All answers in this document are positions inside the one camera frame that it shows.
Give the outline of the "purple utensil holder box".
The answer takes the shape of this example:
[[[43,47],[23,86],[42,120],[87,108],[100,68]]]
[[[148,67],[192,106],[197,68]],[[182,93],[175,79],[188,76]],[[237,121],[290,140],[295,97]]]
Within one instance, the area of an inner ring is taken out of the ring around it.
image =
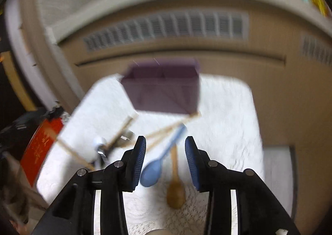
[[[193,58],[148,60],[131,65],[120,82],[136,110],[193,114],[198,111],[199,72]]]

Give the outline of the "blue plastic spoon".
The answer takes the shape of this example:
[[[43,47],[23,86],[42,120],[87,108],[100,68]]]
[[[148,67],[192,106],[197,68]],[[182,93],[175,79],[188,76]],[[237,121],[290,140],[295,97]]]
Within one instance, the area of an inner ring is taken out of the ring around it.
[[[180,124],[177,131],[173,135],[168,146],[165,148],[164,152],[160,155],[159,158],[149,162],[141,172],[140,183],[144,187],[151,187],[156,184],[162,174],[162,163],[163,159],[175,146],[175,144],[180,140],[182,135],[186,132],[185,124]]]

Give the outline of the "yellow package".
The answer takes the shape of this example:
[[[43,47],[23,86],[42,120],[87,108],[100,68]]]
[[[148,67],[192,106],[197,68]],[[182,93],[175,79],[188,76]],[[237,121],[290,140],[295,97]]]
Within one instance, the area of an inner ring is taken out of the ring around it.
[[[312,5],[314,5],[314,7],[316,7],[319,10],[322,16],[324,17],[330,16],[329,8],[324,0],[310,0],[310,2]]]

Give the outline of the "large grey vent grille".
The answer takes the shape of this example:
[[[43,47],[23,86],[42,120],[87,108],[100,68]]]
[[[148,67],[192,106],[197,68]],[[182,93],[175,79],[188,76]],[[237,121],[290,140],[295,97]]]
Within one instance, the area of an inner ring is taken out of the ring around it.
[[[249,14],[216,10],[157,12],[107,26],[83,37],[88,52],[170,37],[247,40]]]

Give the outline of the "wooden spoon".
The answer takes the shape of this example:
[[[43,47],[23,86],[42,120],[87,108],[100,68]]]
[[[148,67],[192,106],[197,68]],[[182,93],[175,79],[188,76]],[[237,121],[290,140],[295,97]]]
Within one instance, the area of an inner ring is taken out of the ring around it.
[[[167,204],[172,209],[181,209],[186,202],[186,191],[178,174],[177,146],[170,151],[172,160],[172,179],[167,189]]]

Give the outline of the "small grey vent grille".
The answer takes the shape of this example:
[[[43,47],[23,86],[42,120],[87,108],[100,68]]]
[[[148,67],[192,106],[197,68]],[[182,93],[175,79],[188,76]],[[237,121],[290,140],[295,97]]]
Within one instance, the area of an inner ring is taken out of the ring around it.
[[[300,55],[327,66],[332,63],[331,47],[307,34],[301,36]]]

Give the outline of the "wooden chopstick one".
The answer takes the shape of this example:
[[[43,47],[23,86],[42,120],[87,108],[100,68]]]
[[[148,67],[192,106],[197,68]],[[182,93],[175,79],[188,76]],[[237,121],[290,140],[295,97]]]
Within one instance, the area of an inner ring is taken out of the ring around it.
[[[186,123],[190,122],[191,120],[194,120],[195,118],[198,118],[200,116],[201,116],[201,113],[199,113],[199,112],[191,114],[188,117],[186,117],[185,119],[181,119],[181,120],[179,120],[179,121],[177,121],[177,122],[175,122],[171,125],[168,125],[164,128],[160,128],[160,129],[158,129],[158,130],[156,130],[152,133],[149,133],[149,134],[145,135],[145,138],[146,139],[154,138],[154,137],[156,137],[158,135],[161,135],[163,133],[167,133],[167,132],[173,130],[174,128],[177,128],[181,124],[186,124]]]

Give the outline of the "wooden chopstick three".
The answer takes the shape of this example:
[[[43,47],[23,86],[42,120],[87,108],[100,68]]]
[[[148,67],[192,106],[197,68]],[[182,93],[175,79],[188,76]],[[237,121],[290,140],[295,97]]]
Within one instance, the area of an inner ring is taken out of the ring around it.
[[[122,136],[122,133],[136,120],[137,117],[138,114],[135,113],[132,116],[126,118],[125,122],[120,127],[120,130],[116,132],[115,136],[105,145],[105,147],[109,149],[116,142],[116,140],[118,140]]]

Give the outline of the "red floor mat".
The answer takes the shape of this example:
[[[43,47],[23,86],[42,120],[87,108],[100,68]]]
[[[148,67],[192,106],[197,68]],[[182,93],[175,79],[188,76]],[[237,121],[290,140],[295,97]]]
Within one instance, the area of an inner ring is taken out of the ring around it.
[[[30,187],[34,186],[44,159],[54,143],[54,139],[45,132],[46,127],[50,127],[56,134],[59,134],[63,128],[61,118],[51,121],[45,119],[40,124],[20,160],[20,165]]]

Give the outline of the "wooden chopstick four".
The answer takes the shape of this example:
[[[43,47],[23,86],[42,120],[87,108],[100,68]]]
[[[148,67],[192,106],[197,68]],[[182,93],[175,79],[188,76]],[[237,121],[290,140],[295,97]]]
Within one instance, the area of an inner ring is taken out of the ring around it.
[[[56,138],[56,142],[69,154],[71,155],[76,162],[83,165],[85,168],[95,171],[95,167],[88,163],[83,157],[81,157],[77,152],[75,152],[72,148],[70,148],[64,141]]]

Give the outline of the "white plastic spoon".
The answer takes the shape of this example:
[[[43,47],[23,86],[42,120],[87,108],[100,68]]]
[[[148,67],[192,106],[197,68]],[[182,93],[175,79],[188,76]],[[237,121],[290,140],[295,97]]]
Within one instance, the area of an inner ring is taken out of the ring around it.
[[[102,169],[105,164],[108,163],[106,156],[106,140],[103,137],[96,137],[93,141],[93,148],[95,149],[97,156],[95,156],[91,164],[96,169]]]

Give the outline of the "white lace tablecloth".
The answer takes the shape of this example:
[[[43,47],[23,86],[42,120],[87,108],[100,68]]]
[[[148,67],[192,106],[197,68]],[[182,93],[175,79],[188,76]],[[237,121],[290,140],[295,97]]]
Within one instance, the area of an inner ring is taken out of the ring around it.
[[[253,169],[264,175],[262,140],[250,88],[244,82],[217,75],[200,77],[199,116],[186,123],[199,149],[226,168]],[[98,80],[85,95],[60,138],[91,162],[96,158],[95,140],[112,140],[134,109],[120,84],[120,75]],[[185,141],[179,140],[178,172],[186,190],[186,202],[179,210],[167,205],[166,194],[172,177],[172,161],[163,161],[162,175],[154,186],[137,186],[124,193],[129,234],[167,229],[173,234],[202,234],[208,194],[192,184],[185,155]],[[53,145],[37,180],[37,190],[51,203],[79,169],[79,164],[59,145]]]

